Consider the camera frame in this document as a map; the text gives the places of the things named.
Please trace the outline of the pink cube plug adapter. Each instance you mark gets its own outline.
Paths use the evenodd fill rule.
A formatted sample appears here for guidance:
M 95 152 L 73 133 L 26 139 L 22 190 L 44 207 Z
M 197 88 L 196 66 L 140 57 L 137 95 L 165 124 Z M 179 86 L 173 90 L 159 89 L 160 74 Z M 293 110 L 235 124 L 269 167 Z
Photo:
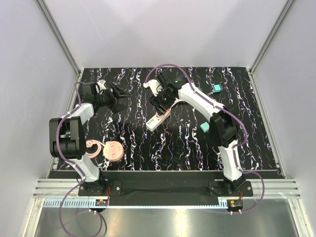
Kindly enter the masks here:
M 168 109 L 164 114 L 159 115 L 160 119 L 166 119 L 170 115 L 171 109 Z

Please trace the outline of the white power strip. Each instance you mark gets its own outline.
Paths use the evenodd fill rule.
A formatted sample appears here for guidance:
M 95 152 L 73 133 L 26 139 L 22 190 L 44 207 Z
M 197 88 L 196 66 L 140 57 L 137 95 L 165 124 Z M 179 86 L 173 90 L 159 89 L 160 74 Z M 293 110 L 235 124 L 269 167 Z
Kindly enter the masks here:
M 158 126 L 160 126 L 166 119 L 160 119 L 158 112 L 146 122 L 146 128 L 149 131 L 154 131 Z

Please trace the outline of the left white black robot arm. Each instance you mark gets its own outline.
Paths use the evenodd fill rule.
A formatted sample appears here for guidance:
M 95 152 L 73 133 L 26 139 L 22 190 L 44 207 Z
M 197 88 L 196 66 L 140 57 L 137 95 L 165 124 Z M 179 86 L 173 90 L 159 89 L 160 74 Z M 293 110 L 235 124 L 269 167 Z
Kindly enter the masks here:
M 77 82 L 75 90 L 78 103 L 75 107 L 59 118 L 49 121 L 49 149 L 51 156 L 60 158 L 70 165 L 80 176 L 80 185 L 91 190 L 95 195 L 102 195 L 107 188 L 105 178 L 100 169 L 86 154 L 86 139 L 83 125 L 102 107 L 107 107 L 113 114 L 124 109 L 119 99 L 130 97 L 130 93 L 110 83 Z

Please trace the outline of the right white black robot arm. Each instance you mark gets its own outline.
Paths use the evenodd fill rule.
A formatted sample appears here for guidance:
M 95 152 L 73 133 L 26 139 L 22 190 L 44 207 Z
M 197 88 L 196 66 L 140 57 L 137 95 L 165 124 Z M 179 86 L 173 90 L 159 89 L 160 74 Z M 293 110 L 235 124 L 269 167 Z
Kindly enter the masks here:
M 245 182 L 237 151 L 239 120 L 234 107 L 225 106 L 201 92 L 188 78 L 174 77 L 164 70 L 155 79 L 146 78 L 143 84 L 152 91 L 150 103 L 159 115 L 171 109 L 177 99 L 188 103 L 209 121 L 209 136 L 218 147 L 223 163 L 224 180 L 210 191 L 223 195 L 237 195 Z

